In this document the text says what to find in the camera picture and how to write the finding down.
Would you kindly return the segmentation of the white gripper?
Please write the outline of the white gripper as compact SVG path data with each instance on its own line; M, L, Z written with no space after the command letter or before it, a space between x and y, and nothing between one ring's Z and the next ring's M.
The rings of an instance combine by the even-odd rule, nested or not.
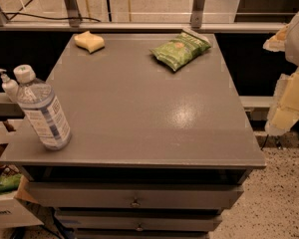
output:
M299 67L299 12L263 44L271 52L284 52L286 60ZM291 76L282 74L277 81L265 131L280 136L299 120L299 69Z

